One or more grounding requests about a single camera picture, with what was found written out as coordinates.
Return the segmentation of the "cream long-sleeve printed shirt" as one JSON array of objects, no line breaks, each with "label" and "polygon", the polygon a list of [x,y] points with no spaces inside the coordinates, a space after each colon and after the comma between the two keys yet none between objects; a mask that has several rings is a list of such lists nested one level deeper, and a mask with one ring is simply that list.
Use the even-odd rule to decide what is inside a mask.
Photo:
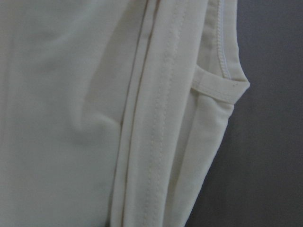
[{"label": "cream long-sleeve printed shirt", "polygon": [[235,0],[3,0],[0,224],[183,227],[250,86]]}]

